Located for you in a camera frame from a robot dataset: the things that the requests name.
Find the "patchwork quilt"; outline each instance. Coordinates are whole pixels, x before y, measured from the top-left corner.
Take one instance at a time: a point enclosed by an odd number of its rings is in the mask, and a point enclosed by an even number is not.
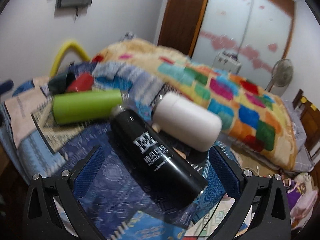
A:
[[[187,98],[217,114],[222,131],[286,170],[292,170],[297,147],[291,119],[282,100],[245,78],[194,63],[175,49],[142,39],[110,45],[97,56],[121,61],[156,75]]]

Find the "white appliance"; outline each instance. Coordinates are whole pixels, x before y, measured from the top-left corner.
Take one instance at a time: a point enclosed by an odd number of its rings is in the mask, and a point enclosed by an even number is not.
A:
[[[238,74],[242,64],[239,62],[235,54],[220,52],[214,59],[212,67],[225,70],[234,74]]]

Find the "blue gripper pad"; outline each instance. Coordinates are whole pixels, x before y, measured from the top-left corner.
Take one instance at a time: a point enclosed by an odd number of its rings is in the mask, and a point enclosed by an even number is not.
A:
[[[228,196],[236,200],[239,199],[241,195],[240,182],[221,154],[214,147],[211,147],[209,150],[209,161]]]
[[[73,182],[73,196],[75,199],[84,197],[87,194],[104,160],[105,152],[101,146],[94,153],[91,153],[90,159],[85,163],[85,166]]]

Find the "brown door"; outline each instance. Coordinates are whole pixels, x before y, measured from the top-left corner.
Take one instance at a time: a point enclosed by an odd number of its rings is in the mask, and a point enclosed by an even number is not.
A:
[[[204,0],[168,0],[158,45],[188,55]]]

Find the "black cable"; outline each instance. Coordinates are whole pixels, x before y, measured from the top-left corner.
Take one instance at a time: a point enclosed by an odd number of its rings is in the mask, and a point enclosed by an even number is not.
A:
[[[205,229],[205,227],[208,225],[208,223],[209,223],[209,222],[210,222],[210,220],[212,219],[212,217],[213,217],[213,215],[215,214],[215,212],[216,212],[216,210],[217,210],[217,208],[218,208],[218,206],[219,206],[219,204],[220,204],[220,202],[221,202],[222,198],[219,200],[218,204],[216,205],[216,208],[214,209],[214,211],[213,211],[213,213],[212,213],[211,217],[208,219],[208,221],[206,222],[206,224],[204,225],[204,227],[201,229],[201,231],[200,231],[199,235],[197,236],[196,240],[198,240],[198,238],[200,237],[200,235],[201,235],[202,231]]]

